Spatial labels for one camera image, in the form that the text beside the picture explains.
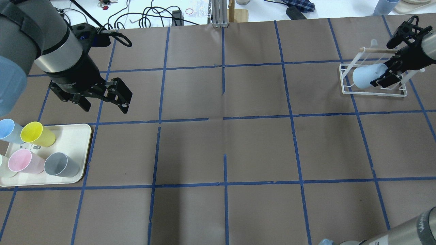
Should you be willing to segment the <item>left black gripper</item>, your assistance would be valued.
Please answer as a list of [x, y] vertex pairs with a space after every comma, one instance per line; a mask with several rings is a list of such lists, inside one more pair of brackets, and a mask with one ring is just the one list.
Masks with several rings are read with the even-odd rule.
[[91, 103], [86, 97], [98, 98], [118, 106], [123, 114], [128, 113], [133, 93], [121, 78], [110, 81], [97, 74], [49, 73], [50, 90], [64, 102], [72, 101], [88, 112]]

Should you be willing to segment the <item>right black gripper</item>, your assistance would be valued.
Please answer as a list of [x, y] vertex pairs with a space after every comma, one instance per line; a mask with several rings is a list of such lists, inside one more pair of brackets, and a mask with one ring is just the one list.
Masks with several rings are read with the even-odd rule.
[[388, 40], [387, 48], [392, 50], [401, 43], [406, 46], [388, 60], [388, 68], [377, 68], [376, 74], [380, 76], [370, 81], [370, 85], [388, 88], [401, 81], [402, 72], [418, 71], [435, 64], [435, 32], [432, 26], [420, 27], [417, 15], [400, 24]]

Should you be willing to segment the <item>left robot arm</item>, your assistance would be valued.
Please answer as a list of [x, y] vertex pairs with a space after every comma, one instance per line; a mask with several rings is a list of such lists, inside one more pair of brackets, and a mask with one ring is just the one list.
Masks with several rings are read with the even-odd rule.
[[88, 98], [110, 102], [126, 114], [132, 92], [120, 78], [106, 81], [89, 56], [91, 47], [123, 45], [123, 34], [88, 23], [68, 24], [48, 0], [1, 1], [1, 116], [14, 108], [26, 89], [33, 65], [49, 78], [50, 90], [63, 102], [89, 111]]

